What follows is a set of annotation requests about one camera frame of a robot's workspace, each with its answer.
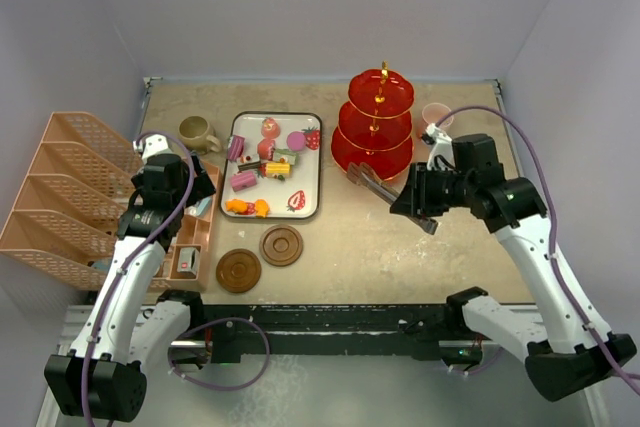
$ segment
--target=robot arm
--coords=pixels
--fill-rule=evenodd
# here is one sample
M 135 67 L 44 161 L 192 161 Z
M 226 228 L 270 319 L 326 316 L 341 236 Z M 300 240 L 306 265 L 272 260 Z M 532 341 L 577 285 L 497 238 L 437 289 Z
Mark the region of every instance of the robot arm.
M 452 326 L 481 333 L 503 346 L 525 364 L 536 389 L 551 401 L 613 373 L 587 327 L 606 339 L 620 364 L 631 359 L 636 354 L 632 339 L 612 333 L 556 249 L 562 278 L 589 314 L 590 324 L 583 325 L 552 269 L 547 209 L 530 181 L 505 179 L 493 139 L 475 134 L 452 140 L 429 125 L 423 140 L 432 146 L 429 161 L 411 165 L 407 184 L 390 212 L 426 219 L 443 215 L 452 207 L 469 208 L 513 259 L 544 322 L 544 327 L 523 322 L 476 287 L 447 299 Z M 438 169 L 437 156 L 455 170 Z
M 168 291 L 158 300 L 149 320 L 140 330 L 133 331 L 149 284 L 180 230 L 184 213 L 180 211 L 173 221 L 169 218 L 180 205 L 189 181 L 186 163 L 171 151 L 164 136 L 149 136 L 142 148 L 137 147 L 134 144 L 145 165 L 132 178 L 136 189 L 118 222 L 118 240 L 105 283 L 69 354 L 52 355 L 45 367 L 47 383 L 66 415 L 83 415 L 81 370 L 90 354 L 88 400 L 92 417 L 132 421 L 145 397 L 148 367 L 166 355 L 171 341 L 203 320 L 198 294 Z M 186 206 L 215 193 L 211 179 L 195 155 L 192 160 L 196 177 Z M 146 244 L 151 233 L 163 224 L 166 227 Z M 125 259 L 143 244 L 123 269 Z M 106 310 L 100 330 L 93 339 L 94 324 L 103 308 Z M 90 341 L 93 352 L 89 349 Z

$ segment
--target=mug handle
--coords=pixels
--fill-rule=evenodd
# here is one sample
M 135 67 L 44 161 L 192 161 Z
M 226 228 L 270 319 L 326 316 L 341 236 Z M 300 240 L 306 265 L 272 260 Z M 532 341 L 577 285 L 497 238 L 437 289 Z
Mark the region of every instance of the mug handle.
M 211 143 L 211 150 L 214 152 L 220 152 L 222 150 L 222 143 L 217 137 L 207 135 L 207 140 Z

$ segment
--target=red three-tier stand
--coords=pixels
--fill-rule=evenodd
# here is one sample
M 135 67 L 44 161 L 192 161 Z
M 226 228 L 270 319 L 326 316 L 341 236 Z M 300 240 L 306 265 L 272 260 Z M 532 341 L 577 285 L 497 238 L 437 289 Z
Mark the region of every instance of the red three-tier stand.
M 331 139 L 338 165 L 346 171 L 351 162 L 364 162 L 384 180 L 406 169 L 413 154 L 412 104 L 412 85 L 386 62 L 354 77 Z

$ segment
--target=brown coaster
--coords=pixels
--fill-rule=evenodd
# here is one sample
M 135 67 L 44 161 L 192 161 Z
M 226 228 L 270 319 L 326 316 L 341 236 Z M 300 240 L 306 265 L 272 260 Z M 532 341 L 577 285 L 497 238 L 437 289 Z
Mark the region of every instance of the brown coaster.
M 260 254 L 271 265 L 293 264 L 302 254 L 302 236 L 289 225 L 275 225 L 260 238 Z
M 230 250 L 222 256 L 216 267 L 216 279 L 224 289 L 234 294 L 251 290 L 261 274 L 260 259 L 246 249 Z

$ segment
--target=cup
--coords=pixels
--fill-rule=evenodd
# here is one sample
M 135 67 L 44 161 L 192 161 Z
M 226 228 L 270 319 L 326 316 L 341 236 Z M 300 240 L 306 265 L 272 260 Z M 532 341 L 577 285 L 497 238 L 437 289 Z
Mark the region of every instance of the cup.
M 220 152 L 222 142 L 218 139 L 213 126 L 204 117 L 192 115 L 180 122 L 178 134 L 182 143 L 189 149 L 198 153 L 210 151 Z
M 429 124 L 435 124 L 449 112 L 451 112 L 449 107 L 438 102 L 432 102 L 431 104 L 425 105 L 422 108 L 420 128 L 417 132 L 418 137 L 421 137 L 422 134 L 424 134 Z M 440 128 L 446 132 L 449 130 L 449 127 L 451 127 L 451 124 L 453 124 L 453 116 L 445 120 L 442 125 L 440 125 Z

